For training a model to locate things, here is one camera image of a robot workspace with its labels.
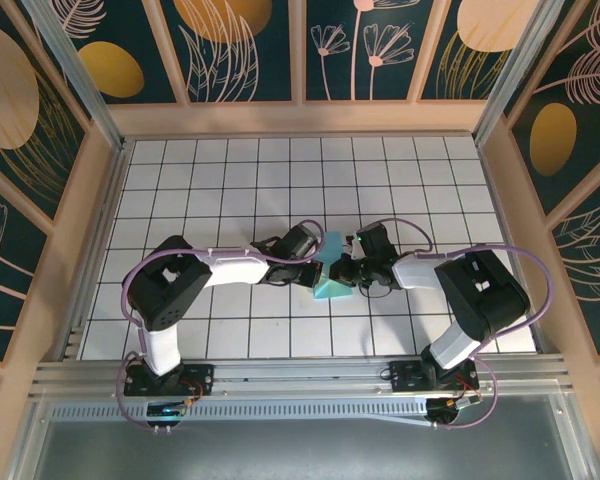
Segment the light blue paper sheet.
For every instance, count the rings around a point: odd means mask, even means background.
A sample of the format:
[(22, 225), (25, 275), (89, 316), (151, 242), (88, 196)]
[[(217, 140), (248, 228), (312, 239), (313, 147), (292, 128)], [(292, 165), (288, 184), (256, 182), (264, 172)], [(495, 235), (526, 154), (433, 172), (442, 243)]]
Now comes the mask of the light blue paper sheet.
[(314, 258), (322, 264), (321, 275), (313, 287), (313, 295), (316, 300), (348, 297), (353, 294), (353, 289), (340, 284), (329, 278), (330, 267), (340, 259), (344, 252), (342, 236), (337, 231), (325, 233), (325, 243), (321, 252)]

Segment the grey metal sheet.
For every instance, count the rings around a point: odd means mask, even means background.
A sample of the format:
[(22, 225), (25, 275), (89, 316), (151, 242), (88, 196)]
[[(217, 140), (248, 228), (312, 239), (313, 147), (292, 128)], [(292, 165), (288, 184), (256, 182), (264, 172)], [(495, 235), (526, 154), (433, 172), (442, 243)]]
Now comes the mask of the grey metal sheet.
[(26, 415), (8, 480), (600, 480), (573, 405), (505, 395), (481, 424), (219, 420), (156, 435), (113, 404), (44, 402)]

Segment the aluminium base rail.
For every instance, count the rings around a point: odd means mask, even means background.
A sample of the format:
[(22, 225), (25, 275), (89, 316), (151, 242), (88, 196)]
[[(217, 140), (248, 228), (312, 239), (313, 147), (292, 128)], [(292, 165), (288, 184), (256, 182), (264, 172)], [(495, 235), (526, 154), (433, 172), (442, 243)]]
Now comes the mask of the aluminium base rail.
[[(212, 398), (218, 400), (386, 397), (381, 379), (391, 359), (372, 357), (282, 360), (213, 360)], [(566, 363), (558, 354), (486, 354), (476, 359), (480, 386), (502, 395), (572, 393)], [(113, 400), (117, 361), (64, 361), (38, 365), (28, 393), (33, 400)]]

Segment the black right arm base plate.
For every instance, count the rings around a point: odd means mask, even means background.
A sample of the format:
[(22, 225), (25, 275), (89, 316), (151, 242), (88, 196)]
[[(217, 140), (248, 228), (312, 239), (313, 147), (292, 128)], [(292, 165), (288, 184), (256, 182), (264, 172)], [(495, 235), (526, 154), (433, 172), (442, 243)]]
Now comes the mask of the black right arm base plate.
[(394, 393), (480, 389), (472, 360), (465, 360), (448, 370), (421, 360), (392, 361), (389, 363), (389, 380)]

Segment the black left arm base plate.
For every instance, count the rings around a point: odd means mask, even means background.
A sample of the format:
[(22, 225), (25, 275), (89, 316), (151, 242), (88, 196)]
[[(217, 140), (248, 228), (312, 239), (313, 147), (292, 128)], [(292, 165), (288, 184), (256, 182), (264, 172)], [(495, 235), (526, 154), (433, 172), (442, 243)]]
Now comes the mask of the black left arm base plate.
[(214, 366), (179, 364), (164, 375), (156, 375), (146, 363), (126, 369), (124, 395), (127, 397), (200, 397), (210, 395)]

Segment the aluminium side rail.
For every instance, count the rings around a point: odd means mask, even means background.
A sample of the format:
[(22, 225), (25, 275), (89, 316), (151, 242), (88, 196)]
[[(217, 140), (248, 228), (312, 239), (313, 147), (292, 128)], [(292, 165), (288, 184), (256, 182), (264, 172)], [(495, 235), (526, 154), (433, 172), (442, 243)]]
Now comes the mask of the aluminium side rail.
[(88, 320), (91, 302), (103, 265), (107, 239), (111, 233), (115, 207), (121, 195), (126, 169), (129, 165), (133, 143), (122, 138), (121, 147), (114, 152), (96, 197), (93, 219), (84, 238), (83, 248), (65, 320), (58, 333), (54, 348), (49, 352), (52, 360), (63, 361), (70, 345), (71, 335), (80, 330)]

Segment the aluminium corner post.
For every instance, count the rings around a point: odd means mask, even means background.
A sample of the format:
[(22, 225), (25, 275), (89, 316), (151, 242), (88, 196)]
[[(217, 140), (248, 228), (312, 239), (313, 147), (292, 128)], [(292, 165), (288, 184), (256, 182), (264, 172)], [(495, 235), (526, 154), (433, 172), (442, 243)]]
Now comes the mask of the aluminium corner post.
[(74, 40), (87, 40), (104, 20), (105, 0), (21, 2), (41, 35), (41, 45), (50, 49), (109, 145), (120, 152), (122, 136), (74, 44)]
[(558, 23), (568, 0), (539, 0), (522, 34), (508, 56), (505, 65), (488, 96), (472, 134), (475, 146), (480, 149), (488, 139), (504, 108), (513, 96), (551, 29)]

